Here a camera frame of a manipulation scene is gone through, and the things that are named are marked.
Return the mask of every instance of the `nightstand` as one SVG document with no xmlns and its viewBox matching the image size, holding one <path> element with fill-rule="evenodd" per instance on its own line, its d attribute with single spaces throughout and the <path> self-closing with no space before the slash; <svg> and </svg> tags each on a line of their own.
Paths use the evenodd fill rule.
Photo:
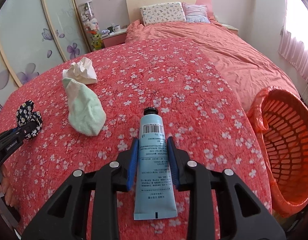
<svg viewBox="0 0 308 240">
<path fill-rule="evenodd" d="M 235 28 L 229 24 L 225 24 L 225 23 L 221 23 L 226 29 L 228 29 L 231 33 L 234 33 L 238 36 L 238 31 L 239 29 L 238 28 Z"/>
<path fill-rule="evenodd" d="M 116 46 L 119 44 L 124 44 L 126 39 L 126 29 L 121 29 L 118 32 L 113 32 L 112 35 L 108 35 L 102 38 L 106 48 Z"/>
</svg>

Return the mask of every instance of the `blue hand cream tube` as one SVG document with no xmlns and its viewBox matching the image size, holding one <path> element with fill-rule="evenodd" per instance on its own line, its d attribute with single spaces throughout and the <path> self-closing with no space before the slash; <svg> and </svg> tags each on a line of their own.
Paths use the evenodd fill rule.
<svg viewBox="0 0 308 240">
<path fill-rule="evenodd" d="M 134 220 L 177 217 L 163 120 L 155 107 L 144 110 L 140 125 Z"/>
</svg>

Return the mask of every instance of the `mint green sock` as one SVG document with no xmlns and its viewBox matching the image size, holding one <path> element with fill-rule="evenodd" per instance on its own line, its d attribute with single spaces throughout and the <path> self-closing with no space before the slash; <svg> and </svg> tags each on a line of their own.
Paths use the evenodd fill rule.
<svg viewBox="0 0 308 240">
<path fill-rule="evenodd" d="M 98 135 L 105 123 L 106 114 L 97 95 L 72 78 L 64 78 L 63 85 L 68 98 L 70 125 L 87 136 Z"/>
</svg>

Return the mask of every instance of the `headboard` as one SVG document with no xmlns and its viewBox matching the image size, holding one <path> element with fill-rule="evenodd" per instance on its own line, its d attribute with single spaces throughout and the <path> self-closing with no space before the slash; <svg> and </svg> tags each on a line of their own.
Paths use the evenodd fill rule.
<svg viewBox="0 0 308 240">
<path fill-rule="evenodd" d="M 165 2 L 186 2 L 197 5 L 205 4 L 208 7 L 208 16 L 213 15 L 212 0 L 126 0 L 130 23 L 142 18 L 140 7 Z"/>
</svg>

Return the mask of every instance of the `pillow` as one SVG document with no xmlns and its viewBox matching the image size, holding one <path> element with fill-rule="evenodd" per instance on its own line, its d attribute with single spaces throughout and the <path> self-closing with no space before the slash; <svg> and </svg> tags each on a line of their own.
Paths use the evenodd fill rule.
<svg viewBox="0 0 308 240">
<path fill-rule="evenodd" d="M 180 2 L 159 3 L 143 6 L 141 15 L 145 26 L 165 22 L 186 22 L 186 17 Z"/>
<path fill-rule="evenodd" d="M 206 5 L 196 5 L 182 2 L 182 6 L 185 12 L 186 22 L 209 23 Z"/>
</svg>

